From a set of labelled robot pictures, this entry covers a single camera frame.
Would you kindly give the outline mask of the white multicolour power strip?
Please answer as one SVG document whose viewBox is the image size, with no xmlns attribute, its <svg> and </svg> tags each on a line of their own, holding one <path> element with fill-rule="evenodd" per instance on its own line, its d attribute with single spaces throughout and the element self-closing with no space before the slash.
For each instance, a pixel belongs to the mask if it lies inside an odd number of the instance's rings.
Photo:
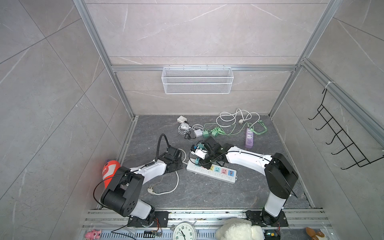
<svg viewBox="0 0 384 240">
<path fill-rule="evenodd" d="M 212 165 L 211 168 L 208 170 L 204 167 L 189 162 L 187 165 L 187 171 L 230 184 L 234 184 L 237 180 L 236 170 L 220 167 L 217 165 Z"/>
</svg>

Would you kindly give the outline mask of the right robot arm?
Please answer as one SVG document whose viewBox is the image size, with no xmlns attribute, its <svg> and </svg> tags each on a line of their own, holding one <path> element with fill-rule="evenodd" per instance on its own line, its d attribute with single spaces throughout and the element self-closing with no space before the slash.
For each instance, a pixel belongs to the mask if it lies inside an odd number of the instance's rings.
<svg viewBox="0 0 384 240">
<path fill-rule="evenodd" d="M 280 217 L 289 196 L 295 195 L 293 188 L 299 176 L 285 156 L 280 153 L 257 154 L 232 144 L 221 145 L 212 137 L 192 145 L 190 153 L 198 158 L 192 163 L 207 170 L 214 163 L 223 162 L 240 165 L 263 174 L 270 190 L 262 211 L 265 222 L 267 218 L 275 220 Z"/>
</svg>

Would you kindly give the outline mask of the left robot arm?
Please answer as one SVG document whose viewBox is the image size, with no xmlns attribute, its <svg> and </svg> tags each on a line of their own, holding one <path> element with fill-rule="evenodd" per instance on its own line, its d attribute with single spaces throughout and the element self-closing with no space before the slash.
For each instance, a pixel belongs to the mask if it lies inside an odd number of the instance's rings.
<svg viewBox="0 0 384 240">
<path fill-rule="evenodd" d="M 142 187 L 148 181 L 170 173 L 177 173 L 184 166 L 182 151 L 170 145 L 165 134 L 161 134 L 155 159 L 136 168 L 120 166 L 109 161 L 103 169 L 104 191 L 95 201 L 103 208 L 113 210 L 122 217 L 136 217 L 150 223 L 155 218 L 155 207 L 140 200 Z"/>
</svg>

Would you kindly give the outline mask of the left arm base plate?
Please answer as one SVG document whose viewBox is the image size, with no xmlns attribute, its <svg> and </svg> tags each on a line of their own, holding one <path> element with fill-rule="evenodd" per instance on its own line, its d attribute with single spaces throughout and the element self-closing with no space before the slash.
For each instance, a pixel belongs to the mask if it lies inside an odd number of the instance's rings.
<svg viewBox="0 0 384 240">
<path fill-rule="evenodd" d="M 167 211 L 155 211 L 150 213 L 146 219 L 140 219 L 138 217 L 130 217 L 128 227 L 151 227 L 151 228 L 165 228 L 168 225 L 169 212 Z"/>
</svg>

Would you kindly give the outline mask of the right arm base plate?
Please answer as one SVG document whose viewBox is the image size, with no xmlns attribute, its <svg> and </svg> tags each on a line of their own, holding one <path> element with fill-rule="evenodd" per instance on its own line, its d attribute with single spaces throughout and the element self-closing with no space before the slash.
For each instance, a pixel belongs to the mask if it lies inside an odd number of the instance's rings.
<svg viewBox="0 0 384 240">
<path fill-rule="evenodd" d="M 262 211 L 245 212 L 246 220 L 250 221 L 253 226 L 260 227 L 288 227 L 288 221 L 286 215 L 281 211 L 277 217 L 274 217 L 267 213 L 264 209 Z"/>
</svg>

